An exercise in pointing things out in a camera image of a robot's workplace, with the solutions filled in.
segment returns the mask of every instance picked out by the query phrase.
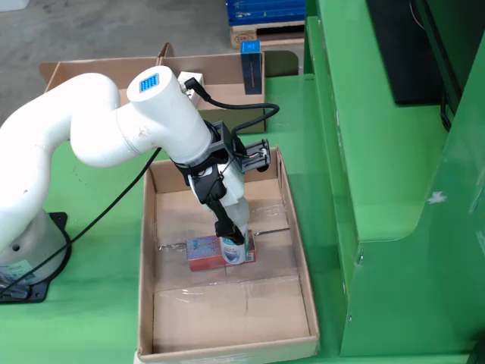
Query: cardboard box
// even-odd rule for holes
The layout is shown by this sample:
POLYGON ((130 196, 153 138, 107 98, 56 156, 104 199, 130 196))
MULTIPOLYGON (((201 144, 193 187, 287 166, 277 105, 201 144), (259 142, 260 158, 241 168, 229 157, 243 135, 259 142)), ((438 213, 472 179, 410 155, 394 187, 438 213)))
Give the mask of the cardboard box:
POLYGON ((315 355, 319 327, 286 169, 278 148, 264 173, 246 174, 258 259, 192 272, 180 248, 213 234, 171 161, 145 175, 137 359, 141 362, 277 362, 315 355))
MULTIPOLYGON (((175 57, 170 43, 165 43, 156 57, 106 58, 82 61, 46 62, 39 71, 47 83, 45 92, 79 74, 96 72, 111 78, 120 89, 121 105, 128 103, 127 87, 133 78, 147 68, 166 65, 178 77, 181 71, 202 73, 205 89, 214 100, 242 105, 264 102, 264 56, 262 94, 246 95, 244 90, 243 66, 240 54, 175 57)), ((264 114, 264 109, 226 110, 200 100, 197 109, 210 122, 224 121, 229 130, 264 114)), ((253 125, 240 133, 264 133, 266 121, 253 125)))

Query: black cable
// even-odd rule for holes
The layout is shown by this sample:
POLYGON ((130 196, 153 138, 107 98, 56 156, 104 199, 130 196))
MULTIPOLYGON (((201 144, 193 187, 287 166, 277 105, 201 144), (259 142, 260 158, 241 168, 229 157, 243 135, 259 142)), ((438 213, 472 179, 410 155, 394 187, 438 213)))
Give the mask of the black cable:
POLYGON ((251 108, 272 108, 270 112, 267 114, 264 114, 254 120, 247 121, 241 125, 238 125, 237 127, 233 128, 232 134, 233 138, 236 138, 236 133, 239 130, 246 129, 247 127, 251 127, 252 125, 255 125, 257 123, 261 123, 262 121, 270 118, 271 116, 275 115, 279 110, 280 106, 276 104, 271 104, 271 103, 261 103, 261 104, 248 104, 248 105, 230 105, 230 104, 224 104, 219 101, 215 101, 212 99, 212 97, 205 91, 204 87, 194 78, 192 77, 191 79, 187 80, 185 83, 185 87, 187 89, 193 89, 197 95, 202 97, 202 99, 214 106, 217 106, 219 108, 228 108, 230 110, 247 110, 251 108))
POLYGON ((270 118, 271 116, 275 115, 279 110, 280 110, 280 106, 276 105, 276 104, 271 104, 269 102, 265 102, 265 103, 261 103, 261 104, 248 104, 248 105, 230 105, 230 104, 224 104, 222 102, 219 102, 219 101, 215 101, 213 100, 212 98, 210 98, 209 100, 206 100, 208 103, 214 105, 214 106, 217 106, 219 108, 228 108, 230 110, 248 110, 248 109, 252 109, 252 108, 272 108, 273 110, 269 111, 268 113, 256 118, 256 119, 253 119, 251 121, 247 121, 243 124, 240 124, 238 125, 237 127, 234 127, 233 128, 233 131, 232 131, 232 134, 233 136, 236 135, 236 133, 239 131, 239 130, 242 130, 242 129, 246 129, 247 127, 251 127, 257 123, 261 123, 262 121, 270 118))
POLYGON ((219 176, 217 176, 217 178, 214 180, 214 182, 212 182, 212 185, 211 185, 211 188, 208 189, 208 192, 207 192, 207 196, 203 199, 203 201, 205 201, 209 195, 211 194, 211 191, 212 191, 212 187, 215 185, 215 183, 218 181, 218 180, 223 180, 224 179, 224 172, 229 168, 230 164, 234 162, 234 158, 232 158, 230 160, 229 163, 227 163, 227 166, 222 170, 222 172, 219 174, 219 176))
POLYGON ((59 255, 63 250, 67 249, 69 246, 73 245, 76 243, 77 240, 79 240, 85 233, 88 232, 90 228, 92 228, 99 220, 101 220, 117 203, 120 202, 120 200, 126 195, 131 188, 143 177, 147 169, 149 169, 150 164, 155 160, 157 157, 158 153, 161 151, 161 148, 157 148, 155 150, 155 153, 153 153, 152 157, 146 162, 145 167, 143 167, 142 171, 136 176, 136 178, 133 180, 131 184, 128 185, 127 188, 124 189, 120 195, 114 201, 108 206, 101 214, 98 215, 97 218, 95 218, 91 224, 86 226, 78 235, 75 236, 69 243, 65 244, 61 248, 59 248, 56 252, 54 252, 51 256, 49 256, 46 260, 44 260, 42 263, 37 265, 35 268, 29 270, 26 274, 24 274, 22 277, 18 278, 17 280, 13 281, 10 283, 6 288, 3 290, 0 290, 0 297, 2 296, 3 293, 7 292, 9 289, 11 289, 13 286, 17 285, 19 282, 21 282, 23 279, 31 275, 32 273, 36 272, 37 270, 41 269, 44 265, 49 263, 53 258, 55 258, 57 255, 59 255))

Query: blue container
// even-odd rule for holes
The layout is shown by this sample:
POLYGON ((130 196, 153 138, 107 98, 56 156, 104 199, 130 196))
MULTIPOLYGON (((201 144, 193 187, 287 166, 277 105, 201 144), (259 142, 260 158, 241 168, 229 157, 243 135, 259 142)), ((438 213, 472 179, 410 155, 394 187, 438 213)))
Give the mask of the blue container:
POLYGON ((305 19, 305 0, 227 0, 229 25, 305 19))

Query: black mount plate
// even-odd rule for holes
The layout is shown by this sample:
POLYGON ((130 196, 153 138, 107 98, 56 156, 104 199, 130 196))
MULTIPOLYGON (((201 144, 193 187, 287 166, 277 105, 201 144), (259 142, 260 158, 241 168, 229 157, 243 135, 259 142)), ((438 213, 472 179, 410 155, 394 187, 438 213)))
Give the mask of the black mount plate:
MULTIPOLYGON (((70 242, 69 235, 65 230, 67 223, 67 214, 65 212, 51 212, 49 216, 56 224, 56 226, 62 231, 62 234, 66 238, 66 243, 70 242)), ((44 281, 30 286, 17 285, 17 290, 14 294, 4 293, 0 296, 0 304, 3 303, 40 303, 47 297, 47 291, 51 281, 56 278, 59 273, 62 272, 67 262, 69 261, 70 254, 72 252, 72 246, 66 249, 66 254, 61 265, 55 270, 52 275, 47 277, 44 281)))

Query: cardboard tray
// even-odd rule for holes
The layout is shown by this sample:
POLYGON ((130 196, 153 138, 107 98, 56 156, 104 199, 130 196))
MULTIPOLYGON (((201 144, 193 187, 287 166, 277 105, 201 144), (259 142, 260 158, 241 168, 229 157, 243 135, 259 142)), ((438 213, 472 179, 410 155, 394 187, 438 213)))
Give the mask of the cardboard tray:
POLYGON ((246 174, 257 262, 191 272, 184 241, 214 220, 171 161, 145 175, 137 359, 277 362, 315 355, 319 327, 283 158, 246 174))

